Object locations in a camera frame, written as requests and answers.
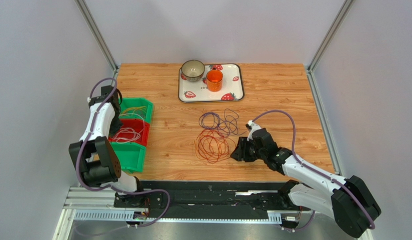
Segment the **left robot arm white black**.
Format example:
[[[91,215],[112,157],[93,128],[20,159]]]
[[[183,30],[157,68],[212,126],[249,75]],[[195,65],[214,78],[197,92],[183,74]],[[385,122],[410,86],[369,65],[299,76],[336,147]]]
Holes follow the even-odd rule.
[[[100,95],[88,98],[90,116],[78,142],[68,151],[79,183],[90,191],[112,188],[120,195],[138,190],[137,178],[123,172],[109,136],[122,126],[117,88],[101,87]]]

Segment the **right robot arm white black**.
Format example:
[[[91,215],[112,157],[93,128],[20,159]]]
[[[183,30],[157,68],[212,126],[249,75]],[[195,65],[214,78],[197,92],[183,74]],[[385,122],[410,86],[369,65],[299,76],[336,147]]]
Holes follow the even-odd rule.
[[[294,151],[279,147],[265,128],[250,129],[240,137],[231,158],[239,162],[262,160],[267,167],[291,177],[278,190],[289,206],[306,207],[331,219],[345,233],[359,238],[382,210],[365,182],[358,176],[346,178],[308,163]]]

